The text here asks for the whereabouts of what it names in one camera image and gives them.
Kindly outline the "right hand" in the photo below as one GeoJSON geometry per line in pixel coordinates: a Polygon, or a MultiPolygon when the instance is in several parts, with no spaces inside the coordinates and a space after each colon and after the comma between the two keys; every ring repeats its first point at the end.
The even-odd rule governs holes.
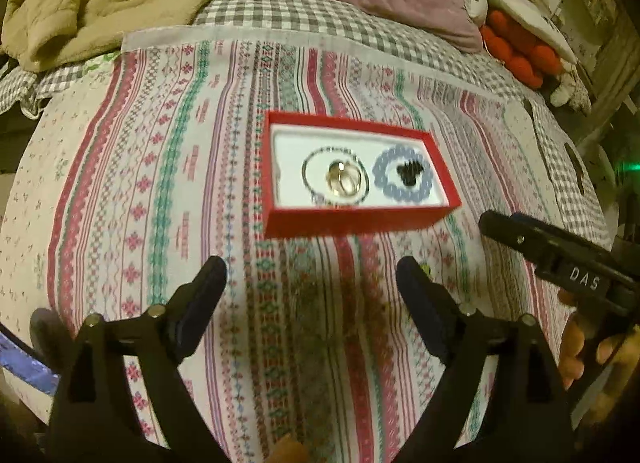
{"type": "MultiPolygon", "coordinates": [[[[585,364],[582,351],[586,342],[585,327],[577,311],[567,320],[561,341],[558,369],[565,389],[582,377],[585,364]]],[[[610,337],[598,347],[596,360],[600,365],[608,362],[613,369],[603,388],[605,395],[618,396],[627,387],[639,363],[639,328],[623,336],[610,337]]]]}

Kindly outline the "left hand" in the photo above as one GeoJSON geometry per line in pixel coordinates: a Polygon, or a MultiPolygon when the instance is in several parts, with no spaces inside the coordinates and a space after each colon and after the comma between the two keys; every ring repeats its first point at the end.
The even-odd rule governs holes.
{"type": "Polygon", "coordinates": [[[291,434],[285,435],[272,448],[266,463],[308,463],[306,447],[291,434]]]}

